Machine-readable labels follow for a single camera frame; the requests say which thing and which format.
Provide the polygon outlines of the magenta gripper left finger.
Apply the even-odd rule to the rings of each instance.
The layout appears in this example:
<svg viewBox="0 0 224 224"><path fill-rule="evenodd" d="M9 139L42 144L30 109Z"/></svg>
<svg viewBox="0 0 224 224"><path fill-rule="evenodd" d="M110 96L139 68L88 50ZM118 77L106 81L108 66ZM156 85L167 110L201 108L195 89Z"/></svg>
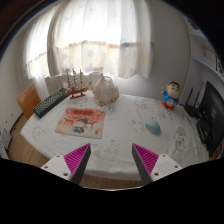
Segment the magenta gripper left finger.
<svg viewBox="0 0 224 224"><path fill-rule="evenodd" d="M66 155L55 155L42 169L79 185L90 155L91 146L86 144Z"/></svg>

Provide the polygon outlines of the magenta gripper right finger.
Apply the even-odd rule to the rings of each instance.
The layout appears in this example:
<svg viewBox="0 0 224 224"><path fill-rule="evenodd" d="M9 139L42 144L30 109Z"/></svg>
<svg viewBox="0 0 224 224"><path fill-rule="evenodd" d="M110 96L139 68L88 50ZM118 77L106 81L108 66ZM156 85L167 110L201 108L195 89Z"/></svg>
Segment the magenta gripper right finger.
<svg viewBox="0 0 224 224"><path fill-rule="evenodd" d="M149 149L137 144L132 144L132 156L144 185L150 184L182 169L182 167L168 155L157 155Z"/></svg>

